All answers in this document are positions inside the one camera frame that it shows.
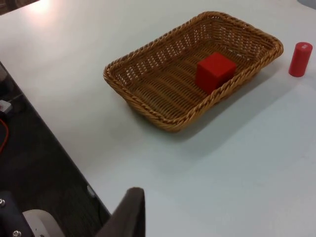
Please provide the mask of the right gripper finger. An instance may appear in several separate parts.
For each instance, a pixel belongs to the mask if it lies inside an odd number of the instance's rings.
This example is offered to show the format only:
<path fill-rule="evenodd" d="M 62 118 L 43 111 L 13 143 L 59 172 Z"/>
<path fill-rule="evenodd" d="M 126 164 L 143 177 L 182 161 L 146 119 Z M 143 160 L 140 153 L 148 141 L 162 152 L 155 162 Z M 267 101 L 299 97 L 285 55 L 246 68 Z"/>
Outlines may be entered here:
<path fill-rule="evenodd" d="M 96 234 L 97 237 L 144 237 L 145 193 L 133 187 L 126 191 L 109 220 Z"/>

